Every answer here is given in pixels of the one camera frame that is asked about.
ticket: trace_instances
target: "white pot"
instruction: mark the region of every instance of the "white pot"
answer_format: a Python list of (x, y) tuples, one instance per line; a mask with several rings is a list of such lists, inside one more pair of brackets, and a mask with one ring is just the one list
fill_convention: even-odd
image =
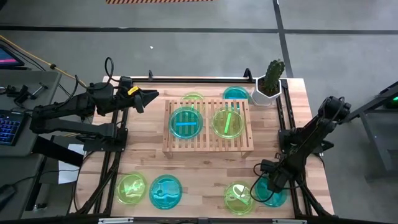
[(271, 105), (271, 103), (273, 101), (276, 100), (276, 98), (278, 98), (278, 96), (282, 93), (282, 88), (281, 88), (281, 84), (280, 84), (280, 80), (279, 80), (279, 92), (273, 96), (267, 96), (263, 93), (261, 93), (259, 91), (259, 79), (260, 78), (264, 78), (265, 75), (263, 75), (262, 77), (259, 77), (256, 79), (256, 88), (253, 90), (253, 92), (251, 93), (251, 97), (253, 98), (253, 102), (255, 105), (258, 106), (269, 106)]

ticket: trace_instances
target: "white paper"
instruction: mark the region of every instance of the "white paper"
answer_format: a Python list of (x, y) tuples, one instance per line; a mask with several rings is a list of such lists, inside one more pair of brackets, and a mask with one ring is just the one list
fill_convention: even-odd
[[(81, 155), (84, 154), (84, 145), (82, 144), (69, 144), (68, 149), (77, 152)], [(66, 162), (58, 161), (59, 170), (75, 170), (75, 171), (60, 171), (58, 175), (58, 184), (70, 183), (77, 180), (79, 175), (79, 167), (67, 164)]]

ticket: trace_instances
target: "yellow label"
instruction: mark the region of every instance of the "yellow label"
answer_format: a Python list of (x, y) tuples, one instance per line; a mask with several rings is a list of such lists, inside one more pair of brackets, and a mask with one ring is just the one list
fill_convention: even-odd
[(138, 86), (134, 86), (134, 87), (132, 87), (132, 88), (128, 91), (128, 94), (131, 95), (131, 94), (133, 94), (133, 93), (134, 93), (135, 91), (137, 91), (137, 90), (139, 90)]

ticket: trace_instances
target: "cactus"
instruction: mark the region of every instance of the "cactus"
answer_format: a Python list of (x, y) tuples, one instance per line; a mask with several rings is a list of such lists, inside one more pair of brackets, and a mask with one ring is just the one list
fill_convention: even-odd
[(280, 59), (273, 60), (268, 66), (266, 76), (259, 85), (260, 91), (267, 96), (277, 94), (279, 91), (278, 81), (284, 70), (285, 63), (283, 61)]

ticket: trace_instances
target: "potted cactus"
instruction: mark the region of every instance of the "potted cactus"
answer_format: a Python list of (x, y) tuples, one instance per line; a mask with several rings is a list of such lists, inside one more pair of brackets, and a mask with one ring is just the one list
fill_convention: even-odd
[(268, 66), (267, 73), (256, 79), (256, 88), (251, 93), (256, 105), (270, 105), (282, 93), (279, 78), (284, 70), (283, 61), (273, 60)]

